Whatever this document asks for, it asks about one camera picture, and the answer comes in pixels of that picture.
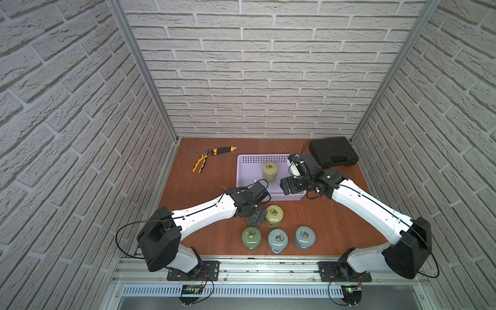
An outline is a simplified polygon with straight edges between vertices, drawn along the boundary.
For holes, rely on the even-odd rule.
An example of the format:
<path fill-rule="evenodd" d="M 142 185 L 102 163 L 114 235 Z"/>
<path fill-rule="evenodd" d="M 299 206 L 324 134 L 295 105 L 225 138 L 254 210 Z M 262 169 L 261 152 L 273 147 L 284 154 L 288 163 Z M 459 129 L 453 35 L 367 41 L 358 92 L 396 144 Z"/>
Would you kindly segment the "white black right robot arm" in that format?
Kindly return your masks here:
<path fill-rule="evenodd" d="M 422 217 L 412 219 L 377 200 L 338 170 L 317 177 L 289 176 L 280 181 L 285 195 L 315 191 L 347 207 L 372 225 L 387 240 L 365 249 L 350 248 L 338 260 L 335 272 L 352 281 L 369 271 L 393 271 L 413 279 L 431 256 L 431 225 Z"/>

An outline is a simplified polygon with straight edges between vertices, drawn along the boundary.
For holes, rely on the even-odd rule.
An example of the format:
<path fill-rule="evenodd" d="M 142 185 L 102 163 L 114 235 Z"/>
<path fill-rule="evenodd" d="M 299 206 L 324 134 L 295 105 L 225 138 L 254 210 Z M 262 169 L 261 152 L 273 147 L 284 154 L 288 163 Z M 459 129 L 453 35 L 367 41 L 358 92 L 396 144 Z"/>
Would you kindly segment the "blue-grey tea canister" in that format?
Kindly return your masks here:
<path fill-rule="evenodd" d="M 268 247 L 272 253 L 280 254 L 288 246 L 288 235 L 281 229 L 274 229 L 268 235 Z"/>

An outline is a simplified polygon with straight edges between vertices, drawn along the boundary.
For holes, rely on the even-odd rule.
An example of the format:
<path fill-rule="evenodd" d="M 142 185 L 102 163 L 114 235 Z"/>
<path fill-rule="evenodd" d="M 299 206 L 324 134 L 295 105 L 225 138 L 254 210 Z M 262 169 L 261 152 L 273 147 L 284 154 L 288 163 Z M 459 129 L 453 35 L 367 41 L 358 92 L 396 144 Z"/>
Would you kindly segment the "light blue tea canister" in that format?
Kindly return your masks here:
<path fill-rule="evenodd" d="M 307 251 L 315 244 L 315 241 L 315 232 L 308 226 L 299 227 L 294 234 L 293 243 L 299 251 Z"/>

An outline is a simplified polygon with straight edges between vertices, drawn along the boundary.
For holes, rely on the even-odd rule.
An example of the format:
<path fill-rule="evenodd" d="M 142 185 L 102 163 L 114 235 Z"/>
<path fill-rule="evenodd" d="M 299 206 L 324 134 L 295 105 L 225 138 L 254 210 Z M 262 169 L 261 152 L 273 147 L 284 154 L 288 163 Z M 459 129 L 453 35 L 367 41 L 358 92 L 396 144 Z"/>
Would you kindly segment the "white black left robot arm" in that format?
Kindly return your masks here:
<path fill-rule="evenodd" d="M 136 237 L 148 270 L 167 268 L 195 273 L 203 265 L 200 255 L 181 241 L 213 223 L 235 217 L 262 225 L 267 214 L 262 202 L 268 197 L 267 189 L 256 183 L 250 188 L 228 189 L 217 198 L 187 209 L 157 209 Z"/>

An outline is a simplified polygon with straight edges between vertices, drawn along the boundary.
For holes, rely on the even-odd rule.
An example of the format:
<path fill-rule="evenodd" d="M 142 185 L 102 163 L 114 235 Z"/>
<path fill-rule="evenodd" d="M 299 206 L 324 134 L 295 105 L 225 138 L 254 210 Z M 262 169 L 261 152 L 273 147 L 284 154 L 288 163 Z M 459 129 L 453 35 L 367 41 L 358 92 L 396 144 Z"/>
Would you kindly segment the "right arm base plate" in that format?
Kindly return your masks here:
<path fill-rule="evenodd" d="M 358 273 L 346 262 L 318 262 L 322 282 L 372 282 L 368 271 Z"/>

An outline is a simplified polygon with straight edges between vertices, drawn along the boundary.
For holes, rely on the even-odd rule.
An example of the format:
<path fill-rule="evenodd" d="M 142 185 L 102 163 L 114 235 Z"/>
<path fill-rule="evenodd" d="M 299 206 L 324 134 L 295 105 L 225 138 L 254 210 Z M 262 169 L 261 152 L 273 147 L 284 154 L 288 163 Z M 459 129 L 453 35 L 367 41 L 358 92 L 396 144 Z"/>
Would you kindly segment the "yellow-green tea canister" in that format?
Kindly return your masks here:
<path fill-rule="evenodd" d="M 284 211 L 279 205 L 270 205 L 267 209 L 266 219 L 264 223 L 271 229 L 276 229 L 280 226 L 284 218 Z"/>
<path fill-rule="evenodd" d="M 262 168 L 263 179 L 265 179 L 268 183 L 273 183 L 277 180 L 277 177 L 278 177 L 278 164 L 272 161 L 263 164 L 263 168 Z"/>

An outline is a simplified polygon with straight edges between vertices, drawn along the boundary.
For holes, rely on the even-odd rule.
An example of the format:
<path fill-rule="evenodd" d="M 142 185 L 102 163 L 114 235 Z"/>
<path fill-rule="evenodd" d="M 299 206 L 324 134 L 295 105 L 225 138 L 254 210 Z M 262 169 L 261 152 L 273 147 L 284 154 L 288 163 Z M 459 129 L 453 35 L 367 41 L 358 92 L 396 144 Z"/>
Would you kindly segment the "dark green tea canister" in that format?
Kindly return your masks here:
<path fill-rule="evenodd" d="M 245 223 L 248 227 L 257 227 L 258 225 L 252 221 L 250 221 L 249 219 L 245 219 Z"/>

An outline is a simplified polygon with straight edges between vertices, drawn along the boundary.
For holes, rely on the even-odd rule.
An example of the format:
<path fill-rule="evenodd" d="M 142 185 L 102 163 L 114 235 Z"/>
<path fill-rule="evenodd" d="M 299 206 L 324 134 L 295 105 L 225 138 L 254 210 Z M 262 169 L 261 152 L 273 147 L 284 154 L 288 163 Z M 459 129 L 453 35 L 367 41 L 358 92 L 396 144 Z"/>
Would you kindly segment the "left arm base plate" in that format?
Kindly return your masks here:
<path fill-rule="evenodd" d="M 204 260 L 188 273 L 178 269 L 170 269 L 167 275 L 167 280 L 173 282 L 212 280 L 213 282 L 216 282 L 218 280 L 219 268 L 220 261 Z"/>

